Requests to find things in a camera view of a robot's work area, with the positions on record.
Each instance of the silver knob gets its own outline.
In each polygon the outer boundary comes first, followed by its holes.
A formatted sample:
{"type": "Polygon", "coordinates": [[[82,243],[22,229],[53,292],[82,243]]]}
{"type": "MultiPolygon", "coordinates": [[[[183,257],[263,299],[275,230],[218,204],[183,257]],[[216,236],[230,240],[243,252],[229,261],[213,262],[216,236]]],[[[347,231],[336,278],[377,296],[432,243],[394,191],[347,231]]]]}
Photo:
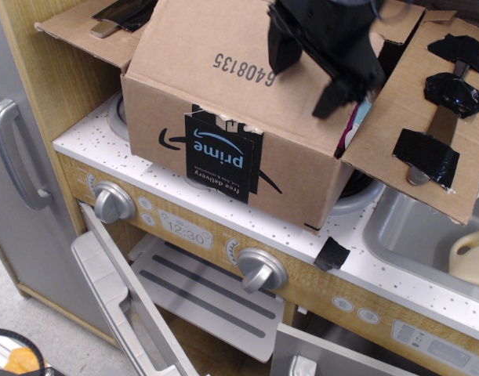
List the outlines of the silver knob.
{"type": "Polygon", "coordinates": [[[95,187],[95,215],[105,223],[130,219],[136,213],[132,198],[117,184],[103,181],[95,187]]]}
{"type": "Polygon", "coordinates": [[[245,275],[242,288],[249,294],[260,288],[275,290],[288,282],[288,274],[283,264],[270,253],[258,248],[241,250],[238,266],[245,275]]]}

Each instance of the gray sink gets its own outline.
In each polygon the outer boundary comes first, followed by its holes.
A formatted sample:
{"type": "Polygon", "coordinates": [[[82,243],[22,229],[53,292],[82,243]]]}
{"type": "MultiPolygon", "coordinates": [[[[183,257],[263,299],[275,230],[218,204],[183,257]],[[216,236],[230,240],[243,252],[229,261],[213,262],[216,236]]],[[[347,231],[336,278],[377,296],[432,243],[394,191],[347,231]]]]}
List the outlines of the gray sink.
{"type": "Polygon", "coordinates": [[[365,243],[382,261],[479,301],[479,287],[448,274],[450,248],[479,230],[479,199],[467,226],[387,188],[364,231],[365,243]]]}

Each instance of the clock display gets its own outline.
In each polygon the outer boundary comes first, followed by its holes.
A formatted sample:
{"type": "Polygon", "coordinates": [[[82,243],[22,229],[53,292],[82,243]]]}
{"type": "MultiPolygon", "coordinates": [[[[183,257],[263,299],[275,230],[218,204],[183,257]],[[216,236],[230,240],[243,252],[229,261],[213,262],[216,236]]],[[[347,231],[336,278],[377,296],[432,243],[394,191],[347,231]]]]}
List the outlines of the clock display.
{"type": "Polygon", "coordinates": [[[164,210],[158,210],[165,230],[178,235],[203,248],[211,249],[213,235],[208,230],[164,210]]]}

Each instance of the black cable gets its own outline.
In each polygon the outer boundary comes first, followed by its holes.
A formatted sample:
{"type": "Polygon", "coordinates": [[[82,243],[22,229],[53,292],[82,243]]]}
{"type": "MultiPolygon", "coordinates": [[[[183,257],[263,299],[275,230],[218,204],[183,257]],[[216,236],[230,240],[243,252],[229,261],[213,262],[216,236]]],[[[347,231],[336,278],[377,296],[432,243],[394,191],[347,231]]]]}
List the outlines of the black cable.
{"type": "Polygon", "coordinates": [[[0,336],[15,339],[18,342],[20,342],[22,345],[27,346],[35,354],[35,357],[37,358],[38,366],[41,371],[40,376],[45,376],[44,358],[42,358],[41,352],[30,339],[25,338],[23,335],[18,334],[14,331],[8,331],[7,329],[0,329],[0,336]]]}

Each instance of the orange object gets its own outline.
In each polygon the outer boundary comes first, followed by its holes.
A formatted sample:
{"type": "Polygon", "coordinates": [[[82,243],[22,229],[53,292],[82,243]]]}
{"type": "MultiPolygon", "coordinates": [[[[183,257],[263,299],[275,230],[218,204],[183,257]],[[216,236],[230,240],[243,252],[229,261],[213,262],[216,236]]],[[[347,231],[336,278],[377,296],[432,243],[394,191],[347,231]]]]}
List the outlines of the orange object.
{"type": "Polygon", "coordinates": [[[37,357],[28,347],[14,349],[4,367],[5,371],[14,374],[25,374],[39,369],[37,357]]]}

